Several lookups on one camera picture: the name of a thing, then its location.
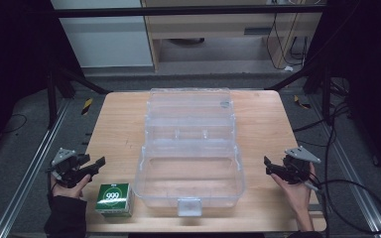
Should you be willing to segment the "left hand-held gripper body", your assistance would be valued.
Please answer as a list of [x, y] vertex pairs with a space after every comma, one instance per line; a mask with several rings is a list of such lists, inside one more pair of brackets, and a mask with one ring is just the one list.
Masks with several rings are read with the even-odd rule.
[[60, 148], [50, 163], [48, 172], [53, 175], [57, 182], [69, 188], [76, 186], [82, 179], [78, 173], [80, 165], [77, 162], [78, 154], [75, 150]]

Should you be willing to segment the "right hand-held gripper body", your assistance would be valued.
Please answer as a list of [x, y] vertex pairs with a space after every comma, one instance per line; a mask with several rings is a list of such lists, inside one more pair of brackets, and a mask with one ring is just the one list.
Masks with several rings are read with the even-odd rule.
[[320, 164], [321, 159], [312, 154], [303, 146], [287, 149], [283, 159], [283, 168], [277, 175], [288, 184], [296, 184], [307, 181], [310, 178], [310, 164]]

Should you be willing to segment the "person's left hand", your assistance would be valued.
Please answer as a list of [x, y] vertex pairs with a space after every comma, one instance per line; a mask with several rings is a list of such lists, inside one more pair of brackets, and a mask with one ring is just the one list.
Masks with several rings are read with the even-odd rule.
[[54, 176], [51, 176], [51, 194], [53, 196], [65, 196], [80, 199], [82, 197], [82, 190], [89, 182], [90, 175], [86, 175], [76, 186], [69, 188], [58, 184], [57, 179]]

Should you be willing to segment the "person's right hand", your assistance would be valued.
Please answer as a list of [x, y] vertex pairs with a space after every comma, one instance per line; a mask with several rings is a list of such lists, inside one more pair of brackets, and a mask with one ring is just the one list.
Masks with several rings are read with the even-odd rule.
[[309, 213], [312, 190], [307, 185], [303, 182], [288, 184], [275, 174], [271, 174], [271, 178], [283, 190], [286, 199], [296, 214]]

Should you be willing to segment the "green and white medicine box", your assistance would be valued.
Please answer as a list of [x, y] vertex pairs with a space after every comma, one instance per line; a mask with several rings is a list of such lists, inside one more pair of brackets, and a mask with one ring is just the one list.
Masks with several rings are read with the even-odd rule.
[[131, 217], [133, 202], [134, 193], [129, 183], [102, 184], [95, 210], [104, 217]]

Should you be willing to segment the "yellow and black tape strip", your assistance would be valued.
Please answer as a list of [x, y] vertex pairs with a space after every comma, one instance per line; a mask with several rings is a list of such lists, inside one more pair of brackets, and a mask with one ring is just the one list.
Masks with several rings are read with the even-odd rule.
[[300, 107], [305, 109], [311, 109], [311, 105], [308, 102], [308, 99], [305, 96], [295, 95], [294, 101], [296, 104], [298, 104]]
[[81, 109], [81, 112], [80, 112], [81, 115], [86, 115], [87, 114], [87, 112], [89, 111], [89, 108], [90, 108], [90, 106], [92, 104], [92, 101], [93, 101], [93, 98], [87, 98], [85, 100], [84, 105], [83, 105], [83, 107]]

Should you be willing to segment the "black metal stand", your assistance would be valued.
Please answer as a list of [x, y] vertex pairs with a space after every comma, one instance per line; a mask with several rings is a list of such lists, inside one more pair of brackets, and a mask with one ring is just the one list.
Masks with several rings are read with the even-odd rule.
[[319, 87], [321, 88], [321, 115], [325, 122], [330, 125], [330, 69], [327, 63], [322, 59], [308, 61], [302, 69], [293, 73], [283, 81], [266, 87], [266, 90], [279, 91], [302, 77], [307, 79], [303, 86], [305, 93], [310, 94], [315, 92]]
[[57, 112], [57, 90], [60, 91], [63, 98], [74, 98], [75, 90], [70, 84], [71, 81], [76, 81], [79, 84], [91, 89], [98, 94], [108, 94], [110, 90], [104, 89], [90, 81], [88, 81], [84, 76], [74, 73], [63, 67], [53, 67], [50, 69], [46, 76], [47, 82], [47, 92], [48, 92], [48, 108], [49, 108], [49, 125], [48, 128], [51, 129], [57, 122], [58, 112]]

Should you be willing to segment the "clear plastic storage box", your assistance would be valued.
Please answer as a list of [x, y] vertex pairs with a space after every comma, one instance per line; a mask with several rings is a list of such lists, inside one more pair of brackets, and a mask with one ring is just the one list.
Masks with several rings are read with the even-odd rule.
[[150, 91], [133, 190], [179, 216], [233, 207], [245, 191], [236, 118], [227, 88]]

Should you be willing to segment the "white cabinet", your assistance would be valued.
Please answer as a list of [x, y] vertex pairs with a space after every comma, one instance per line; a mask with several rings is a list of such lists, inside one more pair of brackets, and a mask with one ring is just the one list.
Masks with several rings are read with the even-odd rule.
[[[51, 0], [56, 10], [135, 8], [140, 0]], [[144, 18], [60, 18], [82, 68], [152, 66]]]

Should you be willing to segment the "light wooden desk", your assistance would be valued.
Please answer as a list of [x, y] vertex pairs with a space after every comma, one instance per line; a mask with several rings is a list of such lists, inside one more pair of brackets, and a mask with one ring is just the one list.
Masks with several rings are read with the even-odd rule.
[[[140, 0], [144, 7], [227, 6], [227, 5], [308, 5], [326, 0]], [[216, 37], [264, 38], [273, 66], [290, 63], [287, 55], [296, 38], [311, 38], [320, 13], [218, 14], [147, 16], [147, 31], [152, 41]]]

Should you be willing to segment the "aluminium floor rail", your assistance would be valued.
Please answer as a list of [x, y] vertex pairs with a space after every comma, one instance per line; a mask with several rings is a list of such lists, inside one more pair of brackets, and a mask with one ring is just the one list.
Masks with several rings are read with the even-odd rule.
[[0, 238], [7, 238], [10, 230], [27, 198], [28, 193], [36, 179], [37, 174], [49, 152], [53, 141], [58, 134], [61, 124], [64, 121], [66, 112], [70, 105], [70, 99], [63, 99], [57, 111], [57, 117], [54, 124], [46, 131], [46, 134], [32, 158], [24, 176], [19, 183], [9, 205], [0, 218]]
[[[339, 140], [337, 139], [336, 129], [334, 126], [335, 118], [339, 112], [346, 108], [344, 103], [337, 105], [333, 112], [330, 112], [331, 124], [328, 125], [321, 115], [320, 101], [314, 96], [310, 96], [311, 106], [322, 122], [322, 128], [328, 135], [327, 144], [325, 146], [324, 163], [324, 199], [327, 202], [330, 211], [335, 214], [340, 220], [351, 226], [359, 232], [367, 233], [374, 238], [381, 238], [381, 199], [366, 187], [360, 176], [357, 174], [351, 162], [348, 160], [345, 151], [343, 150]], [[334, 160], [338, 162], [339, 169], [344, 175], [344, 178], [328, 177], [329, 167], [328, 158], [333, 155]], [[343, 214], [337, 210], [328, 192], [328, 186], [332, 183], [343, 183], [349, 186], [352, 196], [355, 198], [363, 218], [368, 228], [361, 228], [347, 220]]]

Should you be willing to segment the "black horizontal frame bar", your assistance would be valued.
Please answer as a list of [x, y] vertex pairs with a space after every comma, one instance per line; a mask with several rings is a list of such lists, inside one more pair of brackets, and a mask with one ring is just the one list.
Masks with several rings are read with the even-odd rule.
[[231, 6], [181, 6], [110, 9], [62, 9], [48, 12], [58, 18], [86, 17], [135, 17], [135, 16], [181, 16], [217, 14], [275, 14], [275, 13], [318, 13], [327, 5], [231, 5]]

